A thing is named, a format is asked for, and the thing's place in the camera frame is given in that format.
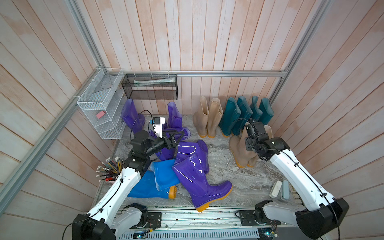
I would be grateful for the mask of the large purple boot front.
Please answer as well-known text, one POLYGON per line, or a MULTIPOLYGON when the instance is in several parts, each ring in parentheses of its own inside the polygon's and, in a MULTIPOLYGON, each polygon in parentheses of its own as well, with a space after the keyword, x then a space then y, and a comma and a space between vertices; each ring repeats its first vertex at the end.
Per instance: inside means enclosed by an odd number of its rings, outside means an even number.
POLYGON ((199 213, 206 210, 212 202, 226 198, 233 189, 230 181, 210 185, 203 166, 196 155, 175 164, 172 166, 172 170, 190 194, 192 203, 199 213))

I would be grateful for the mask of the pink pencil cup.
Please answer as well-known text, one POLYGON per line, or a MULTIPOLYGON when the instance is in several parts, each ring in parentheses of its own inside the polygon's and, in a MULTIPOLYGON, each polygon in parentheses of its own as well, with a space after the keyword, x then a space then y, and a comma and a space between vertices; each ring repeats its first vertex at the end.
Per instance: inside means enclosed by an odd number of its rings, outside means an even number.
POLYGON ((123 166, 124 161, 121 158, 107 158, 97 167, 96 177, 99 178, 100 182, 114 182, 121 175, 123 166))

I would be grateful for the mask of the pink eraser block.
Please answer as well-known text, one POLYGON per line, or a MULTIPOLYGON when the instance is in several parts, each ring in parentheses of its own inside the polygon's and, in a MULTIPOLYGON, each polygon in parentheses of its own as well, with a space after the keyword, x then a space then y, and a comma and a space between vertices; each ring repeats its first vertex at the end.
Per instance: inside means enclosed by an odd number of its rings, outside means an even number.
POLYGON ((106 114, 106 111, 100 111, 96 114, 97 119, 102 118, 106 114))

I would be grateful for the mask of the large beige boot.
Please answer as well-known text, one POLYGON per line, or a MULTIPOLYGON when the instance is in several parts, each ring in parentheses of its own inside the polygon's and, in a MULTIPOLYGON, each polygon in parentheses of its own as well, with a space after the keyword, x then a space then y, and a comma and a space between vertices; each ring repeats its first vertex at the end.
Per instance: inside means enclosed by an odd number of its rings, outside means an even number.
POLYGON ((253 151, 247 151, 245 138, 248 137, 246 127, 243 128, 241 137, 232 136, 229 141, 229 148, 234 155, 236 165, 239 168, 253 168, 257 162, 257 154, 253 151))

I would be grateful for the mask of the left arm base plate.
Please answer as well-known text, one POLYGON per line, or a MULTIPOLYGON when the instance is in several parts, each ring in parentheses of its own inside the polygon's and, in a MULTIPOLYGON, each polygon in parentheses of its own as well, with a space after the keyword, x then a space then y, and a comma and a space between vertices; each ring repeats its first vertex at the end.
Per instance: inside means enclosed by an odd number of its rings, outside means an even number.
POLYGON ((120 214, 125 214, 129 208, 136 208, 142 212, 142 216, 140 221, 130 227, 130 229, 143 229, 143 228, 149 228, 149 229, 157 229, 161 227, 161 221, 162 221, 162 213, 161 212, 148 212, 148 207, 138 204, 138 203, 133 203, 128 206, 123 207, 120 210, 120 214))

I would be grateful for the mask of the aluminium frame rail back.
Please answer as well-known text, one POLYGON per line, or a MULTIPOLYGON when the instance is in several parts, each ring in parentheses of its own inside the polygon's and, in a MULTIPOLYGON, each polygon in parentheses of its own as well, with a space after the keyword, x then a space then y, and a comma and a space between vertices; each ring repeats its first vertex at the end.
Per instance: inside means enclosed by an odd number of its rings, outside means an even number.
POLYGON ((259 71, 122 71, 123 74, 138 75, 177 75, 178 77, 285 77, 288 71, 259 70, 259 71))

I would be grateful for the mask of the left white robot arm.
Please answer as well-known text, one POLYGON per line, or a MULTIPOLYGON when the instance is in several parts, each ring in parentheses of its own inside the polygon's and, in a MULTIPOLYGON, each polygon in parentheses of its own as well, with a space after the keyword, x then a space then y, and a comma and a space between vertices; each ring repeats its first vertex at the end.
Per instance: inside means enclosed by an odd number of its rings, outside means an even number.
POLYGON ((128 194, 148 170, 150 157, 163 148, 176 148, 184 136, 183 131, 166 131, 152 140, 147 131, 140 131, 131 140, 132 150, 124 162, 116 181, 104 197, 88 211, 79 214, 70 224, 74 240, 116 240, 128 229, 145 224, 144 206, 129 207, 118 215, 118 210, 128 194))

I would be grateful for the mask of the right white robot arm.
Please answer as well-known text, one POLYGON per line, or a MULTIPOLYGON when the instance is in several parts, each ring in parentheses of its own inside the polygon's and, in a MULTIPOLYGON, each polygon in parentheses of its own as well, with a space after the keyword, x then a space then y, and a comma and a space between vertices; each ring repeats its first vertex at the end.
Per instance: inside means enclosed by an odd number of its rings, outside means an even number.
POLYGON ((297 160, 289 145, 280 137, 270 138, 261 122, 246 124, 247 151, 271 162, 285 176, 300 196, 305 209, 286 204, 262 201, 255 206, 255 220, 269 223, 276 220, 298 227, 307 237, 316 240, 330 231, 340 229, 350 206, 326 191, 297 160))

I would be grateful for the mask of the blue boot upper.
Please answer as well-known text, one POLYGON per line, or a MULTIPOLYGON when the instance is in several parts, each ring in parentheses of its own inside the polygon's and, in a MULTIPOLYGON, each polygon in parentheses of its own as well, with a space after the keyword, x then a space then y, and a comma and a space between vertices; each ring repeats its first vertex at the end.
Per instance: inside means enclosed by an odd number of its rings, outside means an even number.
POLYGON ((172 159, 151 163, 150 170, 155 174, 155 183, 158 191, 163 191, 180 183, 172 169, 175 161, 175 159, 172 159))

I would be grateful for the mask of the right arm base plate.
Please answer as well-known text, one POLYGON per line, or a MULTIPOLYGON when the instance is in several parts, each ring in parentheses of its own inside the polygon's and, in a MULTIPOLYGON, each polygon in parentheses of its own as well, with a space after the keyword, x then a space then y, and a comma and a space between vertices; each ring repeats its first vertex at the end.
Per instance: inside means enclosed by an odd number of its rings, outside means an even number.
POLYGON ((235 212, 235 216, 240 219, 243 227, 281 225, 281 221, 268 219, 260 210, 240 210, 235 212))

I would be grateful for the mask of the teal boot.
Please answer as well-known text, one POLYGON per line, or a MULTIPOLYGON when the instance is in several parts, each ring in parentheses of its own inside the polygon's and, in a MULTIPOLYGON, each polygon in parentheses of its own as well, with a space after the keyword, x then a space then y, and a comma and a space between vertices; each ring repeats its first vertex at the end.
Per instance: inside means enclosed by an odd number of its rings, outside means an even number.
POLYGON ((241 111, 241 114, 235 122, 234 127, 232 128, 232 133, 235 136, 238 136, 240 133, 242 133, 246 122, 250 119, 253 114, 253 111, 251 110, 248 101, 245 97, 240 96, 237 100, 237 105, 241 111))
POLYGON ((263 115, 263 111, 260 110, 258 105, 257 105, 258 99, 259 98, 257 96, 253 96, 252 102, 250 104, 250 108, 253 112, 250 119, 254 120, 255 122, 258 122, 260 120, 261 116, 263 115))
POLYGON ((219 123, 219 127, 224 137, 231 135, 232 128, 241 115, 241 110, 233 97, 228 98, 227 105, 219 123))
POLYGON ((262 115, 259 118, 259 121, 262 122, 263 125, 268 125, 268 123, 274 116, 274 111, 271 107, 271 104, 268 98, 261 99, 259 109, 262 111, 262 115))

